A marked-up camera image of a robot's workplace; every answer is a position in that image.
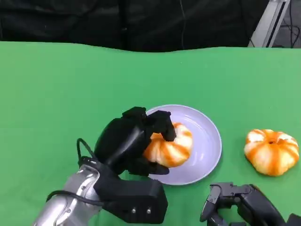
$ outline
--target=green tablecloth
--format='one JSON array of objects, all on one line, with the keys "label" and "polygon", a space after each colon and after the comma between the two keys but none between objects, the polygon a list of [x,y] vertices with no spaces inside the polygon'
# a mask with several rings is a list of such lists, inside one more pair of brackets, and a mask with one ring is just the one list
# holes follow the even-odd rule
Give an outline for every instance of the green tablecloth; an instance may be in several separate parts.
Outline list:
[{"label": "green tablecloth", "polygon": [[[222,136],[217,168],[189,186],[165,186],[163,225],[198,226],[210,182],[256,184],[287,219],[301,215],[301,166],[259,175],[244,157],[249,130],[281,130],[301,142],[301,51],[208,48],[122,52],[72,44],[0,42],[1,225],[33,222],[46,196],[78,169],[76,139],[94,146],[132,106],[181,104],[213,120]],[[239,220],[234,208],[227,220]],[[91,225],[124,226],[102,211]]]}]

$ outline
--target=black curtain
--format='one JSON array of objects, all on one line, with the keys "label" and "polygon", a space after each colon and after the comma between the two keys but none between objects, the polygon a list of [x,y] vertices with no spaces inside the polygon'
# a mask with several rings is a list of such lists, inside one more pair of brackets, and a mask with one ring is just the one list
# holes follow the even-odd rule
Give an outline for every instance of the black curtain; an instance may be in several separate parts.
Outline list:
[{"label": "black curtain", "polygon": [[165,52],[247,46],[269,0],[0,0],[0,38]]}]

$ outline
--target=purple plate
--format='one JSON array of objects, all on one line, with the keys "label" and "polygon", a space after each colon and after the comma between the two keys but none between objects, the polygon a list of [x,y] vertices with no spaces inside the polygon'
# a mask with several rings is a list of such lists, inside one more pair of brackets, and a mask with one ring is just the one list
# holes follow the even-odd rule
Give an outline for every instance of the purple plate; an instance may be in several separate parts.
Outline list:
[{"label": "purple plate", "polygon": [[147,114],[157,110],[171,112],[172,122],[180,122],[192,132],[193,148],[183,165],[170,168],[168,175],[150,175],[150,178],[167,185],[187,185],[206,177],[222,154],[222,139],[216,126],[203,113],[190,107],[164,105],[150,109]]}]

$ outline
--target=orange and white pumpkin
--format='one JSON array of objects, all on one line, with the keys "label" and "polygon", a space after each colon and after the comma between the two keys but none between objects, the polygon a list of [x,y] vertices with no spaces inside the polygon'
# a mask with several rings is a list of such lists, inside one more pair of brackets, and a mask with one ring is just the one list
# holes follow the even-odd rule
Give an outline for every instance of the orange and white pumpkin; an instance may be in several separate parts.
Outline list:
[{"label": "orange and white pumpkin", "polygon": [[254,129],[247,135],[245,155],[258,172],[280,176],[299,160],[299,147],[283,132]]},{"label": "orange and white pumpkin", "polygon": [[157,162],[166,167],[182,165],[191,154],[192,134],[181,123],[174,123],[176,138],[169,142],[161,134],[154,133],[151,143],[144,152],[144,156],[151,162]]}]

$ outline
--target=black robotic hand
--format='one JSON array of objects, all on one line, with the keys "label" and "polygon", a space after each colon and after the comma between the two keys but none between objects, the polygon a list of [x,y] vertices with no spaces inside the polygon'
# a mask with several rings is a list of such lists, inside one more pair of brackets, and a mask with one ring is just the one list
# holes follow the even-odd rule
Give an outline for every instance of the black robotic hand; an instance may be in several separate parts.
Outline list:
[{"label": "black robotic hand", "polygon": [[210,185],[200,217],[208,226],[246,226],[245,222],[228,223],[218,214],[218,209],[238,207],[238,214],[251,226],[300,226],[301,217],[290,215],[287,223],[270,200],[254,185],[235,186],[233,183]]},{"label": "black robotic hand", "polygon": [[116,174],[128,170],[132,174],[168,174],[168,168],[143,157],[153,133],[161,133],[167,141],[175,139],[170,112],[156,111],[146,115],[144,107],[134,107],[112,120],[99,137],[95,156]]},{"label": "black robotic hand", "polygon": [[94,153],[90,151],[92,158],[79,154],[80,166],[88,165],[100,174],[94,189],[104,203],[103,209],[128,223],[159,224],[164,220],[168,202],[159,181],[126,181],[118,175],[125,170],[141,176],[169,173],[168,168],[149,162],[143,153],[154,132],[167,141],[175,139],[170,115],[156,111],[147,116],[145,108],[134,107],[106,126]]}]

